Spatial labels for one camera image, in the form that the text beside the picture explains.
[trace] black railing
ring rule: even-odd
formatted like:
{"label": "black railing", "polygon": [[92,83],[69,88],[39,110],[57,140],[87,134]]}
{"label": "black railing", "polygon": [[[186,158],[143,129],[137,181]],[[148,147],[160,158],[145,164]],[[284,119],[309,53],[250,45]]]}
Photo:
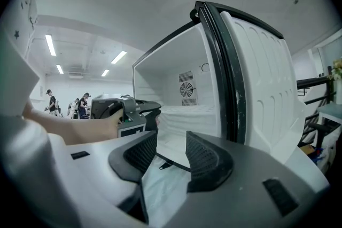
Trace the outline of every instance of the black railing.
{"label": "black railing", "polygon": [[308,93],[308,89],[309,89],[309,88],[297,90],[298,96],[305,96],[305,94]]}
{"label": "black railing", "polygon": [[[327,90],[325,92],[324,96],[309,100],[309,101],[305,101],[304,103],[306,105],[309,104],[313,104],[316,103],[318,101],[320,101],[319,106],[323,106],[325,104],[330,103],[330,98],[331,96],[333,96],[335,94],[335,92],[331,92],[331,81],[326,77],[318,77],[318,78],[310,78],[310,79],[305,79],[305,80],[298,80],[297,81],[297,90],[300,93],[300,90],[304,90],[304,94],[302,93],[301,95],[298,94],[299,96],[304,96],[307,93],[307,89],[311,88],[311,87],[315,87],[317,85],[322,85],[325,84],[327,85]],[[314,132],[315,130],[312,128],[309,128],[309,124],[310,123],[315,123],[318,120],[318,112],[315,111],[314,114],[307,116],[305,118],[305,126],[304,126],[304,130],[303,130],[303,134],[302,134],[302,140],[311,132]]]}

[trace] human arm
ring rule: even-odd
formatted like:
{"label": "human arm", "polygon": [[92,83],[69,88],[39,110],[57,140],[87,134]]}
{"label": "human arm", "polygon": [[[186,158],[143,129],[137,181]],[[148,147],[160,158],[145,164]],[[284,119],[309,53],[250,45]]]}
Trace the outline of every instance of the human arm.
{"label": "human arm", "polygon": [[39,123],[48,133],[61,136],[66,145],[75,145],[117,138],[122,109],[111,117],[100,120],[61,119],[34,109],[29,101],[23,116]]}
{"label": "human arm", "polygon": [[84,105],[84,101],[81,101],[80,107],[86,108],[86,106]]}
{"label": "human arm", "polygon": [[55,105],[55,102],[52,102],[51,105],[49,106],[49,109]]}

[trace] white table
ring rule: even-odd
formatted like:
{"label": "white table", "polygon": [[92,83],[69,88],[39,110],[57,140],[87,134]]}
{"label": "white table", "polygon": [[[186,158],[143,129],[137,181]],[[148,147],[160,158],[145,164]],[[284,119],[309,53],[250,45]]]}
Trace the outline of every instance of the white table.
{"label": "white table", "polygon": [[315,193],[329,187],[329,182],[314,162],[296,147],[285,166],[306,182]]}
{"label": "white table", "polygon": [[329,103],[317,109],[320,113],[318,116],[318,123],[322,124],[323,118],[342,124],[342,105]]}

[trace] ventilation grille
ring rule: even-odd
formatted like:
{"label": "ventilation grille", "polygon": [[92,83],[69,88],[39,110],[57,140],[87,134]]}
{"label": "ventilation grille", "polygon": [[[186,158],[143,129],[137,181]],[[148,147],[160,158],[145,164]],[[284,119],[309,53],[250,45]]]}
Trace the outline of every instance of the ventilation grille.
{"label": "ventilation grille", "polygon": [[180,83],[193,80],[193,74],[192,71],[184,72],[180,74]]}
{"label": "ventilation grille", "polygon": [[180,87],[180,93],[183,97],[190,97],[193,94],[193,86],[192,84],[185,82]]}
{"label": "ventilation grille", "polygon": [[126,150],[123,158],[133,167],[145,174],[150,166],[157,149],[157,135],[147,138]]}
{"label": "ventilation grille", "polygon": [[206,176],[215,170],[218,164],[217,153],[188,136],[186,137],[186,156],[189,160],[192,180]]}
{"label": "ventilation grille", "polygon": [[82,79],[83,73],[82,72],[69,72],[69,78],[71,78],[71,79]]}
{"label": "ventilation grille", "polygon": [[182,99],[182,106],[197,106],[197,99]]}

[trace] fluorescent light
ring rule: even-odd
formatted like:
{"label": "fluorescent light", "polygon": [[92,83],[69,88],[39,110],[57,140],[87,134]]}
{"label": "fluorescent light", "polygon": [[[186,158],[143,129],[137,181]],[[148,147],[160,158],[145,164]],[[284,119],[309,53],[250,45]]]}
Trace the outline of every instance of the fluorescent light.
{"label": "fluorescent light", "polygon": [[55,49],[53,48],[53,42],[52,42],[52,36],[51,35],[45,35],[46,42],[48,44],[50,53],[52,56],[56,56]]}
{"label": "fluorescent light", "polygon": [[60,65],[56,65],[56,67],[57,67],[60,74],[64,74],[62,67]]}
{"label": "fluorescent light", "polygon": [[105,77],[106,76],[106,74],[109,72],[109,69],[106,69],[103,73],[102,73],[102,77]]}
{"label": "fluorescent light", "polygon": [[114,58],[112,61],[112,64],[116,64],[124,55],[126,54],[126,51],[121,51],[118,56]]}

